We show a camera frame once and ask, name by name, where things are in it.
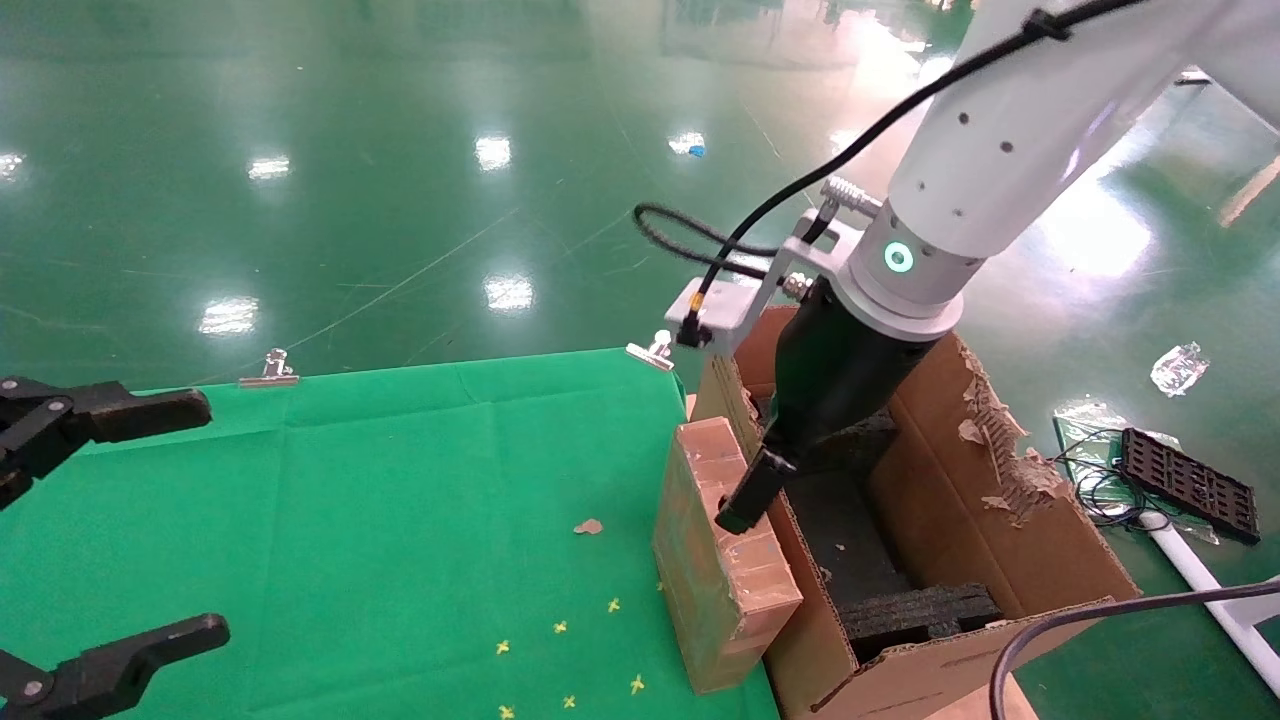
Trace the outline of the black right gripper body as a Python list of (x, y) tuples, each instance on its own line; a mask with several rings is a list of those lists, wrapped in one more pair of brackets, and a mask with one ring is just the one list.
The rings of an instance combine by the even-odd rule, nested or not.
[(828, 437), (878, 413), (934, 343), (881, 333), (819, 279), (777, 340), (774, 413), (763, 445), (803, 465)]

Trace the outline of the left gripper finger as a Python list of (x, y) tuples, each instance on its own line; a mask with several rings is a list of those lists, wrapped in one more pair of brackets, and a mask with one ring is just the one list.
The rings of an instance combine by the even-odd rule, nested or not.
[(132, 710), (161, 669), (230, 641), (221, 615), (198, 615), (81, 652), (45, 670), (1, 652), (3, 719), (106, 719)]
[(88, 443), (120, 443), (207, 425), (198, 389), (133, 395), (110, 380), (58, 387), (31, 378), (1, 383), (1, 509)]

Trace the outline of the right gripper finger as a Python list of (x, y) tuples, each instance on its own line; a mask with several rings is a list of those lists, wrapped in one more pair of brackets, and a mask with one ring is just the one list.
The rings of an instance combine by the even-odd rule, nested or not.
[(767, 515), (786, 482), (797, 474), (795, 460), (788, 448), (763, 445), (739, 486), (721, 500), (716, 524), (733, 536), (753, 529)]

